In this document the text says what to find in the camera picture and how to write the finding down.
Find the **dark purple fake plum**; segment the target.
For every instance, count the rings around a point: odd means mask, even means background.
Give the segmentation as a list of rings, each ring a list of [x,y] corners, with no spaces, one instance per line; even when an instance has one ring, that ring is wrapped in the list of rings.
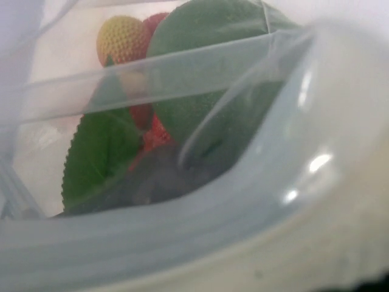
[[[122,179],[120,202],[146,206],[175,200],[200,189],[224,174],[226,163],[194,159],[181,164],[181,150],[174,145],[157,147],[145,154]]]

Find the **yellow red fake strawberry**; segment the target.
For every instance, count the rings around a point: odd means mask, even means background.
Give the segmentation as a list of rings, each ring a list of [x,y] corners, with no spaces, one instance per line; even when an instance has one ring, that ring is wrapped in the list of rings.
[[[143,59],[151,32],[139,19],[119,15],[107,19],[98,31],[96,51],[99,62],[106,66],[110,58],[115,64]]]

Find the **clear zip top bag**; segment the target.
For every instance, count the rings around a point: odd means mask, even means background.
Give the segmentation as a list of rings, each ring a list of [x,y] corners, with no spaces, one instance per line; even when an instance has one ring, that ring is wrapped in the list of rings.
[[[263,1],[296,23],[267,37],[185,144],[162,125],[153,59],[106,66],[113,16],[151,32],[187,1],[1,2],[2,291],[387,291],[388,2]],[[120,80],[140,131],[126,173],[64,212],[64,162],[99,82]],[[181,198],[120,202],[157,147],[226,163]]]

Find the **green fake lime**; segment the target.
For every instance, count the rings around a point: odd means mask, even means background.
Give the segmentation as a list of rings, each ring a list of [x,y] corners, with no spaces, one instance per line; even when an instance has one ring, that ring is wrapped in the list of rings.
[[[296,23],[263,1],[187,1],[156,27],[147,50],[153,108],[173,140],[185,144],[267,37]]]

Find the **green fake leaf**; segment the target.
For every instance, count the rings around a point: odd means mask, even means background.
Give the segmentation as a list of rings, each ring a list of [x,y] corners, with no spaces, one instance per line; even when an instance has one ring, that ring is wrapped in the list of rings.
[[[127,106],[92,111],[106,102],[123,102],[118,77],[103,78],[81,116],[67,151],[61,183],[64,212],[82,210],[127,172],[140,150],[140,131]]]

